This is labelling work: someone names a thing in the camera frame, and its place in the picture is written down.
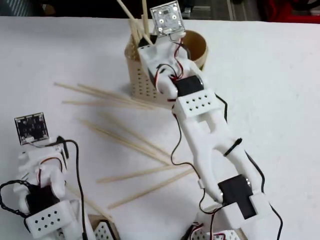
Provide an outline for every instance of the white plastic bracket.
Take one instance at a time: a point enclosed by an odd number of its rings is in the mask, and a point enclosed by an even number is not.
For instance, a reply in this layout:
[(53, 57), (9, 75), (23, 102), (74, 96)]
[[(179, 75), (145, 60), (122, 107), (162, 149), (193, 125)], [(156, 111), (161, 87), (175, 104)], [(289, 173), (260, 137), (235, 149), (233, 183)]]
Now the white plastic bracket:
[(70, 202), (61, 201), (26, 219), (26, 224), (34, 239), (50, 234), (75, 220)]

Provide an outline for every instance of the bamboo skewer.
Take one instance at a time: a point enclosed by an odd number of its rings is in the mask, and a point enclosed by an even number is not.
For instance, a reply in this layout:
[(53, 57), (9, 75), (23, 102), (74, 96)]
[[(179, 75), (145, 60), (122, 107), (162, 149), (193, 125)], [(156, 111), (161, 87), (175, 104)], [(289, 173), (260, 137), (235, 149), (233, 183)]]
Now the bamboo skewer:
[(129, 19), (131, 19), (137, 29), (139, 30), (139, 32), (142, 34), (143, 38), (150, 44), (150, 45), (153, 45), (152, 41), (150, 40), (150, 38), (144, 33), (144, 30), (140, 27), (139, 23), (138, 23), (138, 20), (135, 19), (135, 17), (131, 14), (131, 12), (129, 11), (129, 9), (126, 7), (126, 5), (124, 5), (124, 3), (121, 1), (121, 0), (116, 0), (119, 5), (121, 6), (121, 8), (123, 9), (123, 11), (127, 14), (127, 16), (129, 17)]
[(149, 23), (148, 23), (148, 7), (147, 7), (147, 0), (142, 0), (142, 9), (143, 9), (143, 28), (144, 33), (150, 37), (150, 30), (149, 30)]
[(81, 88), (78, 88), (75, 86), (70, 86), (70, 85), (67, 85), (64, 83), (58, 83), (58, 82), (55, 82), (54, 85), (61, 87), (61, 88), (64, 88), (64, 89), (69, 89), (69, 90), (72, 90), (75, 92), (79, 92), (82, 94), (91, 95), (96, 98), (102, 98), (102, 99), (107, 99), (107, 100), (111, 99), (113, 101), (119, 101), (118, 103), (121, 103), (121, 104), (130, 104), (132, 106), (138, 106), (143, 109), (153, 109), (152, 107), (150, 107), (146, 104), (140, 103), (135, 100), (126, 99), (125, 97), (119, 96), (116, 93), (108, 93), (108, 92), (102, 93), (102, 92), (104, 92), (102, 90), (101, 90), (101, 92), (98, 92), (98, 91), (89, 90), (88, 88), (81, 89)]
[(180, 174), (178, 174), (178, 175), (176, 175), (176, 176), (174, 176), (174, 177), (172, 177), (172, 178), (169, 178), (168, 180), (165, 180), (165, 181), (163, 181), (163, 182), (160, 182), (160, 183), (156, 184), (156, 185), (153, 186), (153, 187), (150, 187), (149, 189), (146, 189), (146, 190), (144, 190), (144, 191), (142, 191), (142, 192), (139, 192), (139, 193), (137, 193), (137, 194), (134, 194), (134, 195), (132, 195), (132, 196), (126, 197), (126, 198), (123, 199), (123, 200), (117, 201), (117, 202), (109, 205), (109, 206), (108, 206), (108, 209), (117, 208), (117, 207), (119, 207), (119, 206), (121, 206), (121, 205), (123, 205), (123, 204), (129, 203), (129, 202), (131, 202), (131, 201), (133, 201), (133, 200), (135, 200), (135, 199), (138, 199), (138, 198), (140, 198), (140, 197), (143, 197), (143, 196), (145, 196), (145, 195), (147, 195), (147, 194), (149, 194), (149, 193), (151, 193), (151, 192), (154, 192), (154, 191), (156, 191), (156, 190), (158, 190), (158, 189), (161, 189), (161, 188), (163, 188), (163, 187), (165, 187), (165, 186), (167, 186), (167, 185), (169, 185), (169, 184), (171, 184), (171, 183), (174, 183), (175, 181), (183, 178), (184, 176), (187, 176), (187, 175), (189, 175), (189, 174), (192, 174), (193, 172), (194, 172), (193, 169), (189, 169), (189, 170), (187, 170), (187, 171), (184, 171), (184, 172), (182, 172), (182, 173), (180, 173)]
[(122, 102), (125, 102), (125, 103), (128, 103), (128, 104), (136, 104), (136, 105), (142, 106), (144, 108), (153, 109), (153, 107), (150, 107), (149, 105), (147, 105), (147, 104), (145, 104), (143, 102), (139, 102), (137, 100), (127, 99), (127, 98), (125, 98), (123, 96), (120, 96), (120, 95), (118, 95), (116, 93), (113, 93), (113, 92), (107, 92), (107, 91), (98, 89), (96, 87), (88, 86), (88, 85), (81, 84), (81, 83), (78, 83), (78, 86), (80, 88), (92, 91), (92, 92), (94, 92), (96, 94), (112, 97), (112, 98), (118, 99), (119, 101), (122, 101)]
[(131, 19), (129, 19), (129, 25), (130, 25), (130, 28), (131, 28), (131, 34), (132, 34), (132, 38), (133, 38), (133, 41), (135, 43), (135, 46), (138, 47), (138, 44), (140, 42), (140, 38), (139, 38), (139, 35), (138, 35), (137, 27), (136, 27), (135, 23)]
[(122, 130), (126, 131), (127, 133), (131, 134), (132, 136), (136, 137), (137, 139), (139, 139), (140, 141), (144, 142), (145, 144), (147, 144), (149, 147), (159, 151), (160, 153), (164, 154), (167, 157), (171, 157), (171, 154), (166, 152), (165, 150), (161, 149), (160, 147), (158, 147), (157, 145), (153, 144), (152, 142), (148, 141), (147, 139), (145, 139), (142, 135), (140, 135), (139, 133), (131, 130), (129, 127), (125, 126), (119, 119), (117, 119), (116, 117), (112, 116), (110, 113), (107, 112), (99, 112), (99, 115), (108, 119), (109, 121), (113, 122), (114, 124), (116, 124), (119, 128), (121, 128)]
[(148, 149), (142, 147), (142, 146), (139, 146), (123, 137), (120, 137), (112, 132), (109, 132), (101, 127), (98, 127), (96, 126), (95, 124), (92, 124), (91, 122), (89, 121), (85, 121), (85, 120), (80, 120), (84, 125), (86, 125), (87, 127), (89, 127), (90, 129), (94, 130), (95, 132), (98, 132), (100, 134), (104, 134), (104, 135), (108, 135), (112, 138), (114, 138), (117, 142), (119, 142), (120, 144), (128, 147), (128, 148), (132, 148), (140, 153), (143, 153), (149, 157), (151, 157), (152, 159), (154, 160), (157, 160), (158, 162), (162, 163), (162, 164), (165, 164), (165, 165), (169, 165), (168, 162), (166, 162), (165, 160), (161, 159), (160, 157), (156, 156), (155, 153), (153, 152), (150, 152)]
[(112, 182), (121, 181), (121, 180), (125, 180), (125, 179), (131, 179), (131, 178), (135, 178), (135, 177), (139, 177), (139, 176), (163, 172), (163, 171), (167, 171), (167, 170), (171, 170), (171, 169), (175, 169), (175, 168), (179, 168), (179, 167), (174, 166), (174, 165), (161, 166), (161, 167), (151, 168), (151, 169), (147, 169), (147, 170), (143, 170), (143, 171), (136, 171), (136, 172), (129, 173), (129, 174), (126, 174), (123, 176), (111, 176), (111, 177), (100, 178), (100, 179), (96, 180), (96, 183), (107, 184), (107, 183), (112, 183)]
[[(80, 192), (75, 189), (73, 186), (67, 184), (66, 188), (72, 192), (74, 195), (76, 195), (78, 198), (81, 199), (81, 195)], [(101, 214), (102, 216), (104, 216), (108, 221), (110, 222), (114, 222), (112, 216), (108, 215), (107, 213), (104, 212), (104, 210), (99, 207), (98, 205), (96, 205), (93, 201), (91, 201), (90, 199), (88, 199), (86, 196), (84, 196), (84, 202), (89, 205), (91, 208), (93, 208), (94, 210), (96, 210), (99, 214)]]
[(115, 108), (129, 108), (129, 109), (146, 109), (136, 105), (130, 105), (125, 103), (112, 103), (112, 102), (99, 102), (99, 101), (62, 101), (62, 104), (69, 104), (75, 106), (95, 106), (95, 107), (115, 107)]

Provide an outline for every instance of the red wire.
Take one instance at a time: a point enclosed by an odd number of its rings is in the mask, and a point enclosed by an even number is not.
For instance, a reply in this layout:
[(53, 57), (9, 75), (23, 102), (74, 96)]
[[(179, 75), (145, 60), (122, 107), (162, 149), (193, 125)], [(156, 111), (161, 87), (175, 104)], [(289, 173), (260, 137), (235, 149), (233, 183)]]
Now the red wire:
[(201, 229), (203, 226), (204, 226), (204, 224), (201, 223), (199, 226), (195, 227), (195, 228), (192, 230), (192, 232), (190, 233), (189, 239), (191, 240), (191, 239), (192, 239), (192, 235), (193, 235), (196, 231), (198, 231), (199, 229)]

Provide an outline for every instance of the red object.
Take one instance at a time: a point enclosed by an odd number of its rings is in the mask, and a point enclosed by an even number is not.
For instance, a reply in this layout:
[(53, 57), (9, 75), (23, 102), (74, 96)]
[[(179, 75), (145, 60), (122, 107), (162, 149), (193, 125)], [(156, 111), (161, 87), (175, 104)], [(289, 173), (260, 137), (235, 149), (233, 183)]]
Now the red object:
[(294, 9), (288, 0), (278, 4), (276, 0), (266, 0), (265, 7), (269, 22), (320, 24), (320, 15), (293, 15)]

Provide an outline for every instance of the black circuit board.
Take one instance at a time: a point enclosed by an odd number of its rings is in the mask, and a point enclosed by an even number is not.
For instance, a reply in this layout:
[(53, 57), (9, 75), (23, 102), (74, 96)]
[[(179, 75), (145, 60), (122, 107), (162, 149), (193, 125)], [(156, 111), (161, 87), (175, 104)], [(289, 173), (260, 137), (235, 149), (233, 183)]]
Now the black circuit board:
[(43, 112), (16, 117), (14, 121), (20, 145), (34, 143), (49, 138)]

